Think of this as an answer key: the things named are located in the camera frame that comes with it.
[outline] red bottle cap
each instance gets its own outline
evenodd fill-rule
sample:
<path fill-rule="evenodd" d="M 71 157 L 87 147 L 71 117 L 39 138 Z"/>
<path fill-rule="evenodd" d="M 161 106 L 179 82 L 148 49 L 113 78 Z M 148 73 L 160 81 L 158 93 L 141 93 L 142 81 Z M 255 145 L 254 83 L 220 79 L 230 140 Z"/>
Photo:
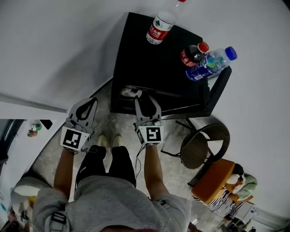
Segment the red bottle cap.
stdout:
<path fill-rule="evenodd" d="M 206 53 L 208 50 L 209 50 L 209 46 L 207 43 L 205 42 L 201 42 L 198 44 L 198 49 L 203 52 L 203 53 Z"/>

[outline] shoe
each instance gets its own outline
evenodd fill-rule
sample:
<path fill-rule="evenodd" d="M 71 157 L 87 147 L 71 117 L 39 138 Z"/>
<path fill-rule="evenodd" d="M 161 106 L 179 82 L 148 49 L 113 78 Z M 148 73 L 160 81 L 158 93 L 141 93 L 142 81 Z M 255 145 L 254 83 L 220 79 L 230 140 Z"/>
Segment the shoe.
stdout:
<path fill-rule="evenodd" d="M 123 146 L 123 139 L 121 135 L 116 135 L 114 142 L 113 142 L 113 147 L 121 147 Z"/>
<path fill-rule="evenodd" d="M 107 147 L 107 139 L 104 135 L 100 135 L 97 139 L 97 146 Z"/>

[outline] bottle cap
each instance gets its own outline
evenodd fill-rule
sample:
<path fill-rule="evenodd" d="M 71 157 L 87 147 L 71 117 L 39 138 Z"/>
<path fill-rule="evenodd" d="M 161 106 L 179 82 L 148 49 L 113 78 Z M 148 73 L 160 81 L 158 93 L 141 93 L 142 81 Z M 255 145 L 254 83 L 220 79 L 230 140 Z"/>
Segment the bottle cap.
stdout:
<path fill-rule="evenodd" d="M 233 47 L 228 47 L 225 49 L 226 55 L 230 60 L 237 59 L 237 53 Z"/>
<path fill-rule="evenodd" d="M 208 44 L 205 42 L 201 42 L 198 44 L 198 49 L 203 52 L 206 53 L 209 50 Z"/>

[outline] soda bottle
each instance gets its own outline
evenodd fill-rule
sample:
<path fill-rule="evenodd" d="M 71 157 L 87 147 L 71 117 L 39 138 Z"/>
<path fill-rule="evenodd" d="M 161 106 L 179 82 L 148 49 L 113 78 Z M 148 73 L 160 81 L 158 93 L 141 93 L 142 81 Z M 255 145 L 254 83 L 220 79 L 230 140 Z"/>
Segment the soda bottle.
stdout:
<path fill-rule="evenodd" d="M 237 59 L 237 53 L 233 47 L 219 48 L 207 53 L 200 63 L 189 68 L 185 73 L 190 80 L 196 82 L 201 78 L 220 73 L 235 59 Z"/>
<path fill-rule="evenodd" d="M 186 0 L 167 0 L 161 7 L 146 38 L 151 44 L 160 44 L 177 21 Z"/>
<path fill-rule="evenodd" d="M 193 67 L 197 63 L 201 62 L 204 53 L 208 52 L 208 50 L 208 44 L 205 42 L 201 42 L 197 46 L 189 45 L 180 53 L 182 64 L 186 67 Z"/>

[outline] black pants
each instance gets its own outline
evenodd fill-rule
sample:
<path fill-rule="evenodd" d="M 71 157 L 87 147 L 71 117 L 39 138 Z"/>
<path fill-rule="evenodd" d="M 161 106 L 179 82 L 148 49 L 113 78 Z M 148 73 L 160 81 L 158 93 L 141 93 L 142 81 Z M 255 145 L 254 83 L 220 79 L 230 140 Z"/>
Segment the black pants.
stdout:
<path fill-rule="evenodd" d="M 103 159 L 106 156 L 106 148 L 93 145 L 86 154 L 77 173 L 76 183 L 88 176 L 111 176 L 128 180 L 136 187 L 133 165 L 126 147 L 112 148 L 113 161 L 108 173 L 105 171 Z"/>

